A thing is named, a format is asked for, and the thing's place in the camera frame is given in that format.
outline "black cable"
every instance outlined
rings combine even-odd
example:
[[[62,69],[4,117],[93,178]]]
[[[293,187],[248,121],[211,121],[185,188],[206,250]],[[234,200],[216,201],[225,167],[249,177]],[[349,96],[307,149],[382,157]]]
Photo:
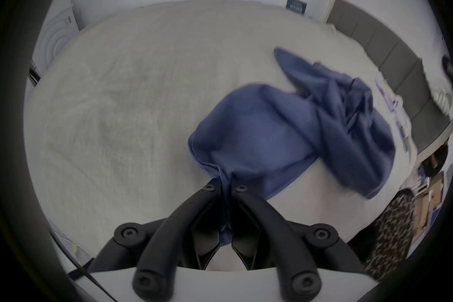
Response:
[[[68,258],[71,263],[82,273],[82,275],[84,275],[85,277],[87,277],[91,282],[93,282],[97,287],[99,287],[106,295],[108,295],[112,300],[114,300],[115,302],[118,302],[115,298],[113,298],[113,296],[108,293],[104,287],[101,286],[101,284],[96,281],[94,279],[93,276],[91,276],[91,274],[88,273],[88,271],[83,268],[79,262],[71,255],[71,253],[68,252],[68,250],[64,247],[63,243],[61,243],[61,241],[58,239],[58,237],[55,235],[55,232],[54,231],[51,231],[50,232],[50,236],[52,237],[52,239],[54,240],[54,242],[58,245],[58,247],[61,249],[61,251],[64,253],[64,255],[66,256],[66,258]]]
[[[35,72],[33,68],[30,68],[30,75],[36,79],[36,83],[38,83],[41,80],[41,77]]]

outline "black knob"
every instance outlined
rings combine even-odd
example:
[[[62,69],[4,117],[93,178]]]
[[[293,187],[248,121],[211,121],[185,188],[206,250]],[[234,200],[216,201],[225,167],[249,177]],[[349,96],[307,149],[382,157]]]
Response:
[[[321,289],[321,279],[313,272],[302,272],[293,278],[291,287],[296,294],[306,297],[309,301]]]

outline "blue cloth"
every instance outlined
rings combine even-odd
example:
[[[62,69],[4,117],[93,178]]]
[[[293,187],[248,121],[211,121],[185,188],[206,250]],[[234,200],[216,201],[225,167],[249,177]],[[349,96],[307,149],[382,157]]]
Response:
[[[245,85],[220,101],[189,137],[193,158],[222,181],[222,243],[231,238],[227,196],[232,179],[269,199],[320,157],[344,186],[370,199],[393,166],[390,127],[373,108],[365,83],[279,48],[274,54],[302,92]]]

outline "black mount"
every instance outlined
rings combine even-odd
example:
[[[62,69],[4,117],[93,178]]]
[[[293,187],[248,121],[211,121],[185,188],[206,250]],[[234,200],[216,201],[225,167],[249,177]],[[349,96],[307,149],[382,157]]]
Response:
[[[286,301],[316,297],[322,286],[318,268],[365,273],[333,227],[286,221],[239,181],[231,190],[231,246],[248,270],[276,267]],[[212,179],[168,218],[116,228],[88,272],[136,267],[135,293],[145,301],[168,301],[176,267],[205,269],[220,247],[222,208],[221,182]]]

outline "bolt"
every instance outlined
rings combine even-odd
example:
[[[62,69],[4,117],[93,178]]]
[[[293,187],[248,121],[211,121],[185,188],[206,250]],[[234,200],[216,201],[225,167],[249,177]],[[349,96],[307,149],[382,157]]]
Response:
[[[325,229],[318,229],[317,231],[315,231],[314,236],[318,239],[327,239],[328,237],[330,237],[330,234]]]
[[[216,190],[216,188],[212,184],[207,184],[207,185],[203,186],[203,190],[206,190],[206,191],[209,191],[209,192],[213,192],[214,190]]]
[[[235,188],[237,192],[246,192],[247,191],[247,186],[245,185],[239,185]]]
[[[124,229],[121,233],[124,238],[135,238],[137,236],[137,231],[134,228]]]
[[[291,287],[297,294],[310,295],[321,289],[321,280],[313,272],[303,272],[293,278]]]
[[[147,277],[142,277],[142,278],[140,278],[139,282],[140,282],[140,284],[141,284],[142,286],[144,286],[144,287],[148,287],[148,286],[151,284],[150,279],[147,278]]]

